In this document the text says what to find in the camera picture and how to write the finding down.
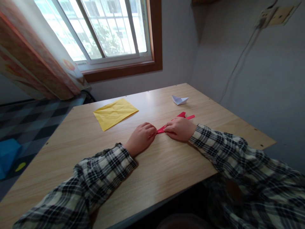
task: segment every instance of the blue object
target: blue object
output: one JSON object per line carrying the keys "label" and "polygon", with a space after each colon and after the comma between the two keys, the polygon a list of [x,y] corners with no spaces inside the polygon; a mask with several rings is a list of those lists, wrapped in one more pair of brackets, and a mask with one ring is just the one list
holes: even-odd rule
{"label": "blue object", "polygon": [[21,152],[21,145],[15,139],[0,142],[0,180],[5,178]]}

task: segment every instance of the checkered floor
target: checkered floor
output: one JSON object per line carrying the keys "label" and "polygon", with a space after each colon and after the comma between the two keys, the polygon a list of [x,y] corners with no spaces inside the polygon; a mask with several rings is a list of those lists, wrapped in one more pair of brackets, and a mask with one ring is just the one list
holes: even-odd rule
{"label": "checkered floor", "polygon": [[0,181],[0,201],[70,110],[82,105],[85,98],[81,93],[68,101],[34,101],[0,108],[0,141],[13,138],[22,145],[7,177]]}

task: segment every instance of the curtain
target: curtain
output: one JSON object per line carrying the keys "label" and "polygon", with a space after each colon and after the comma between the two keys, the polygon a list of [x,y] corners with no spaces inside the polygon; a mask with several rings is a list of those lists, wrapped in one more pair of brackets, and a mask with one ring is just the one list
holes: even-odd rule
{"label": "curtain", "polygon": [[90,87],[33,0],[0,0],[0,74],[38,100]]}

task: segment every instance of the person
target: person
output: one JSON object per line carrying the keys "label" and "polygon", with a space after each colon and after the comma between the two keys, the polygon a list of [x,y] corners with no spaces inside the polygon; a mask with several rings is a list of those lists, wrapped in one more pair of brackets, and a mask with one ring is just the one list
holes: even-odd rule
{"label": "person", "polygon": [[[172,139],[188,141],[211,161],[219,176],[208,179],[209,217],[218,228],[304,228],[305,177],[270,159],[238,136],[197,126],[176,117],[164,129]],[[134,158],[154,140],[150,123],[139,125],[126,144],[115,144],[79,162],[73,176],[25,213],[13,228],[89,228],[90,215],[137,166]],[[226,180],[238,185],[237,202]]]}

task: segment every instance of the window frame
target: window frame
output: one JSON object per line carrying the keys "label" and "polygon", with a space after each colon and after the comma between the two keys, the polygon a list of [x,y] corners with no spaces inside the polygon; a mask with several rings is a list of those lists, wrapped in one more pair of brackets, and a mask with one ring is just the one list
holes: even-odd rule
{"label": "window frame", "polygon": [[147,18],[147,13],[146,13],[146,0],[140,0],[142,3],[145,2],[145,6],[140,4],[140,7],[142,7],[142,16],[143,20],[146,21],[144,23],[144,33],[146,37],[146,52],[139,52],[138,49],[138,44],[136,41],[136,32],[135,28],[133,25],[133,19],[132,19],[132,12],[131,9],[128,12],[128,21],[130,23],[130,28],[131,28],[131,33],[132,33],[132,43],[134,45],[135,53],[129,53],[129,54],[121,54],[121,55],[115,55],[115,56],[107,56],[105,58],[105,53],[104,50],[98,40],[98,36],[96,34],[95,28],[92,25],[91,19],[90,19],[90,10],[87,8],[87,2],[91,2],[91,0],[76,0],[76,3],[79,7],[79,10],[81,14],[83,15],[83,19],[85,20],[88,29],[90,33],[93,36],[93,39],[95,43],[97,44],[97,48],[99,50],[99,53],[101,54],[100,58],[93,59],[89,56],[89,53],[86,51],[86,48],[83,44],[83,42],[80,39],[80,36],[78,33],[75,31],[74,26],[72,25],[71,19],[66,15],[66,12],[64,11],[63,7],[60,4],[60,0],[51,0],[52,3],[54,4],[55,8],[57,9],[59,15],[61,16],[63,22],[67,26],[68,30],[70,31],[71,35],[75,39],[77,45],[79,46],[80,50],[82,51],[84,57],[86,60],[78,60],[75,61],[74,63],[79,66],[80,71],[94,71],[96,69],[102,69],[102,68],[108,68],[108,67],[113,67],[113,66],[120,66],[120,65],[125,65],[125,64],[131,64],[131,63],[138,63],[141,61],[148,61],[152,60],[152,55],[151,55],[151,50],[150,50],[150,39],[149,39],[149,28],[148,28],[148,18]]}
{"label": "window frame", "polygon": [[88,83],[163,69],[161,0],[146,0],[151,60],[81,71]]}

